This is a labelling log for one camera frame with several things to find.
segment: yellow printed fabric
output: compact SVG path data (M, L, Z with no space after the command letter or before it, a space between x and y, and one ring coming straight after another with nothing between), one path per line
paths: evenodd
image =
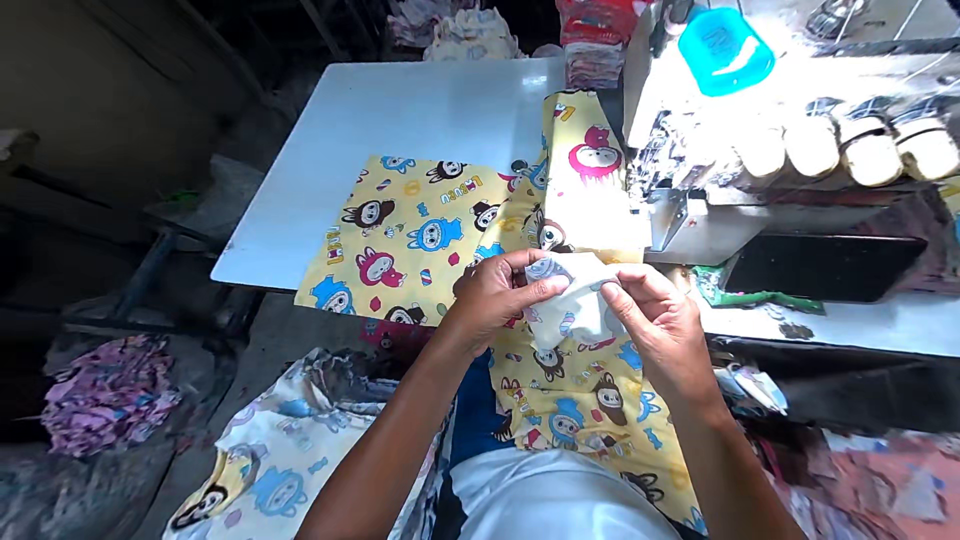
M646 244L628 217L623 153L595 94L561 92L543 108L540 158L515 176L371 157L296 303L436 326L454 300L454 282L482 258L543 247L592 251L607 263L640 260ZM669 411L644 379L633 343L567 338L536 351L522 317L492 345L491 383L508 411L496 436L521 449L597 459L668 517L706 532Z

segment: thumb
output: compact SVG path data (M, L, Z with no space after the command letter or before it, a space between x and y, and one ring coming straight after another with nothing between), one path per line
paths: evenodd
M614 282L604 283L600 287L600 296L603 296L616 318L627 327L627 331L634 340L657 331L657 327L640 311L633 297L620 285Z
M533 304L550 300L570 286L570 278L564 275L551 276L510 291L510 309L514 313Z

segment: white shirt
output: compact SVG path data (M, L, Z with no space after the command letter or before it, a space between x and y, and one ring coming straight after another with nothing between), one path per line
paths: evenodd
M461 538L680 539L643 495L575 452L502 449L450 477L467 514Z

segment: white table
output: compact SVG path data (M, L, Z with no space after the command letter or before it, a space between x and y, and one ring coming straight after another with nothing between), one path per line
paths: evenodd
M508 172L563 88L557 58L330 65L210 278L296 290L371 154Z

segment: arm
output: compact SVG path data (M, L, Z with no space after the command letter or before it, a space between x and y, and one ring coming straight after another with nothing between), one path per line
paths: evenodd
M763 475L716 384L697 305L646 264L605 283L611 306L666 401L710 538L805 539Z
M515 273L542 256L526 250L488 258L457 281L457 301L310 506L298 540L387 536L470 362L514 313L569 284L557 276L516 285Z

